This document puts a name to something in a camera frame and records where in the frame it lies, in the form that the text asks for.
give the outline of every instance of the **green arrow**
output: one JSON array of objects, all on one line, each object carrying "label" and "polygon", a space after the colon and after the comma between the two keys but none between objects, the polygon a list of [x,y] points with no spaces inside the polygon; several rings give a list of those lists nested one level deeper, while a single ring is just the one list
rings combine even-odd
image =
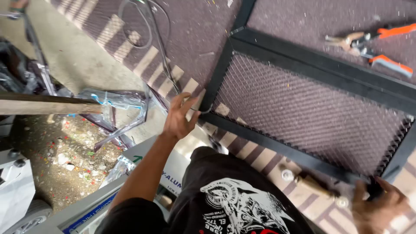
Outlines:
[{"label": "green arrow", "polygon": [[136,158],[133,162],[137,162],[137,161],[139,161],[139,160],[142,160],[142,159],[143,159],[143,157],[142,157],[142,156],[137,156],[137,155],[134,155],[133,157],[135,157],[135,158]]}]

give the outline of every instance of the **pliers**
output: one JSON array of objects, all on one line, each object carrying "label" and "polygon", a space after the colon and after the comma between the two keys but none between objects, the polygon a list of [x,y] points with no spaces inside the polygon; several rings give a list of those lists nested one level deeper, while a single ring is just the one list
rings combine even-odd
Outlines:
[{"label": "pliers", "polygon": [[413,69],[399,62],[395,62],[385,55],[376,54],[374,50],[366,47],[364,43],[376,38],[382,39],[412,31],[416,31],[416,23],[402,27],[379,28],[375,31],[354,32],[346,37],[330,37],[327,35],[325,40],[328,45],[340,46],[352,55],[368,58],[371,65],[380,64],[393,71],[399,72],[408,78],[411,78],[413,75]]}]

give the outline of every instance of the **aluminum frame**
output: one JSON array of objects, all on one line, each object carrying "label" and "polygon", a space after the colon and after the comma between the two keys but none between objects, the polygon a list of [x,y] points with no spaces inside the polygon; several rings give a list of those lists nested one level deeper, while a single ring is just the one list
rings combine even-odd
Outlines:
[{"label": "aluminum frame", "polygon": [[[269,62],[283,69],[308,76],[318,82],[371,99],[384,106],[416,115],[416,85],[246,28],[254,4],[255,0],[243,0],[242,2],[229,40],[225,43],[211,80],[206,87],[206,93],[200,105],[201,111],[210,109],[224,80],[233,52],[237,51],[259,61]],[[200,118],[223,130],[274,150],[298,164],[320,171],[348,184],[355,184],[357,179],[370,183],[367,176],[335,167],[291,147],[290,144],[245,128],[216,114],[207,113],[201,115]],[[384,168],[381,177],[393,182],[415,146],[416,127],[411,126]]]}]

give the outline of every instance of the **hand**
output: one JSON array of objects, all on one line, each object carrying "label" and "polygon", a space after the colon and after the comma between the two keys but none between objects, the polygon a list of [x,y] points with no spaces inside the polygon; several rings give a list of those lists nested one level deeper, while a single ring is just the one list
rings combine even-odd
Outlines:
[{"label": "hand", "polygon": [[411,210],[409,199],[398,188],[380,177],[376,181],[385,193],[371,202],[363,200],[364,182],[357,181],[355,187],[352,216],[360,234],[382,234],[395,217]]},{"label": "hand", "polygon": [[201,112],[195,111],[189,122],[186,120],[185,115],[198,98],[191,97],[182,105],[183,99],[190,96],[190,93],[184,92],[173,98],[162,135],[173,137],[178,141],[186,137],[195,128]]}]

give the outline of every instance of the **electrical cord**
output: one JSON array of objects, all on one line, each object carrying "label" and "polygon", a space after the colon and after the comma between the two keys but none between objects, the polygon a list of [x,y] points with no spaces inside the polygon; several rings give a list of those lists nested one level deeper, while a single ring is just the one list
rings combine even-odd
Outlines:
[{"label": "electrical cord", "polygon": [[[165,51],[165,47],[163,46],[163,42],[162,42],[162,38],[161,38],[161,36],[160,36],[160,32],[159,32],[159,29],[158,29],[158,26],[157,26],[157,23],[156,23],[156,20],[155,20],[155,18],[154,18],[154,15],[153,15],[153,12],[152,12],[152,10],[151,10],[151,7],[150,7],[150,4],[149,4],[149,2],[151,2],[151,3],[153,3],[154,5],[156,5],[158,8],[160,8],[161,10],[162,10],[162,12],[164,13],[164,15],[166,16],[166,18],[167,18],[167,20],[168,20],[168,34],[167,34],[167,37],[166,37],[166,44],[169,42],[169,37],[170,37],[170,33],[171,33],[171,21],[170,21],[170,19],[169,19],[169,16],[168,16],[168,14],[166,13],[166,11],[163,9],[163,7],[161,7],[158,3],[156,3],[155,1],[153,1],[153,0],[144,0],[144,1],[142,1],[142,0],[136,0],[136,1],[139,1],[139,2],[141,2],[141,3],[144,3],[145,5],[146,5],[146,7],[147,7],[147,10],[149,11],[149,13],[150,13],[150,19],[151,19],[151,23],[154,25],[154,27],[155,27],[155,34],[156,34],[156,38],[157,38],[157,41],[158,41],[158,44],[159,44],[159,49],[160,49],[160,51],[161,51],[161,56],[162,56],[162,65],[163,65],[163,72],[164,72],[164,74],[166,75],[166,77],[172,82],[172,84],[173,84],[173,87],[174,87],[174,89],[175,89],[175,93],[178,95],[178,94],[180,94],[181,93],[181,90],[179,89],[179,87],[178,87],[178,85],[176,84],[176,81],[173,79],[173,77],[172,77],[172,73],[171,73],[171,70],[170,70],[170,67],[168,66],[168,64],[167,64],[167,56],[166,56],[166,51]],[[131,4],[134,4],[135,6],[136,6],[136,9],[139,11],[139,13],[140,13],[140,15],[142,16],[142,18],[143,18],[143,20],[144,20],[144,22],[146,23],[146,26],[147,26],[147,28],[148,28],[148,30],[149,30],[149,40],[146,42],[146,44],[144,45],[144,46],[137,46],[137,45],[135,45],[129,38],[128,38],[128,36],[126,35],[126,33],[124,32],[124,30],[123,30],[123,36],[126,38],[126,40],[134,47],[134,48],[138,48],[138,49],[146,49],[146,48],[148,48],[148,47],[150,47],[150,45],[152,44],[152,41],[153,41],[153,34],[152,34],[152,30],[151,30],[151,27],[150,27],[150,24],[149,24],[149,22],[147,21],[147,19],[146,19],[146,17],[144,16],[144,13],[143,13],[143,11],[140,9],[140,7],[137,5],[137,3],[134,1],[134,0],[124,0],[121,4],[120,4],[120,6],[119,6],[119,12],[118,12],[118,17],[120,18],[120,19],[123,19],[123,11],[124,11],[124,8],[125,8],[125,6],[128,4],[128,3],[131,3]],[[210,108],[208,109],[208,110],[206,110],[206,111],[203,111],[203,112],[201,112],[201,114],[206,114],[206,113],[208,113],[208,112],[210,112],[211,111],[211,109],[212,109],[212,106],[213,106],[213,104],[211,104],[211,106],[210,106]]]}]

